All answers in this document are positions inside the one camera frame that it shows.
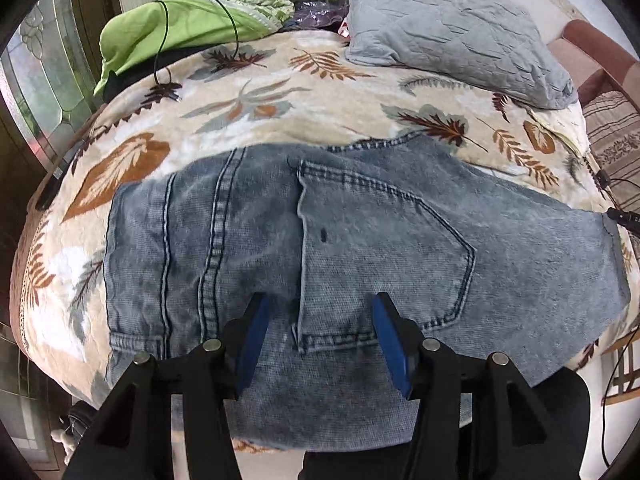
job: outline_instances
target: green fabric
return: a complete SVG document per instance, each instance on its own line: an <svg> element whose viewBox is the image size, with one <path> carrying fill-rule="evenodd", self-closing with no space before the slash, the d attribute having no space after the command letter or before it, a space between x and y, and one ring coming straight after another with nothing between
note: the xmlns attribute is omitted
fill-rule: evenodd
<svg viewBox="0 0 640 480"><path fill-rule="evenodd" d="M169 33L164 50L236 40L231 20L216 2L162 1L169 12ZM257 40L274 32L267 20L252 17L233 3L222 3L236 22L240 41ZM165 22L162 5L151 2L115 16L107 23L100 35L102 76L95 87L95 95L104 88L111 70L121 74L156 55L164 37Z"/></svg>
<svg viewBox="0 0 640 480"><path fill-rule="evenodd" d="M212 0L162 0L169 11L169 33L164 49L235 41L226 12ZM222 0L233 16L241 41L257 40L277 32L293 16L291 0ZM100 36L102 77L99 94L110 71L126 69L156 55L165 30L164 9L151 2L113 18Z"/></svg>

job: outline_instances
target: striped cushion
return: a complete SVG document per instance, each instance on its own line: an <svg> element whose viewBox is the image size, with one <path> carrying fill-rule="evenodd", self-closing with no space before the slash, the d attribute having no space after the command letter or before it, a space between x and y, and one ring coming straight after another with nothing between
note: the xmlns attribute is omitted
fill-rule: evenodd
<svg viewBox="0 0 640 480"><path fill-rule="evenodd" d="M591 153L611 178L626 178L640 186L640 114L620 92L599 95L583 110ZM640 209L640 189L613 182L611 192L626 211Z"/></svg>

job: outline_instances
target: floral blanket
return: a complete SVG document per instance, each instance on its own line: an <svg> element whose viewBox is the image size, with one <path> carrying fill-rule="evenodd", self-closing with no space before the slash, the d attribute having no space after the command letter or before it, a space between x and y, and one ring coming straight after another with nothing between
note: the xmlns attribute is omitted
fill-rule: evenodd
<svg viewBox="0 0 640 480"><path fill-rule="evenodd" d="M218 46L162 70L165 84L149 76L105 108L15 269L14 332L44 372L75 396L103 402L111 199L124 182L158 178L203 156L261 142L349 144L418 131L461 160L572 207L609 206L590 174L597 168L585 154L579 105L542 112L433 73L355 66L345 46L324 31L276 34L243 44L235 57L235 46ZM640 273L628 234L621 236L631 304L573 367L638 316Z"/></svg>

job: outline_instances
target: green blanket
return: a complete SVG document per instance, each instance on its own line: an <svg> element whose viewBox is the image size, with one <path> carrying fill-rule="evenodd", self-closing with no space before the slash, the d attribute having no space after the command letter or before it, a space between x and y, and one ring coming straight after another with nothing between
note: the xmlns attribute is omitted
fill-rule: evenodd
<svg viewBox="0 0 640 480"><path fill-rule="evenodd" d="M213 0L162 0L169 13L164 50L235 41L234 29L222 7ZM221 0L231 13L240 41L277 32L292 17L295 0ZM102 75L99 94L111 71L121 74L158 52L166 17L157 2L139 6L113 18L100 35Z"/></svg>

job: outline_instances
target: back pocket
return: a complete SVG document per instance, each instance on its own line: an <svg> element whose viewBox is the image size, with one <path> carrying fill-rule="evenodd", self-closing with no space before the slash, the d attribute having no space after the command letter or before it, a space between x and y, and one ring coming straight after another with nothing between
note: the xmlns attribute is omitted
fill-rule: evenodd
<svg viewBox="0 0 640 480"><path fill-rule="evenodd" d="M475 251L424 200L362 174L303 161L300 351L376 342L371 299L388 292L422 329L460 316Z"/></svg>

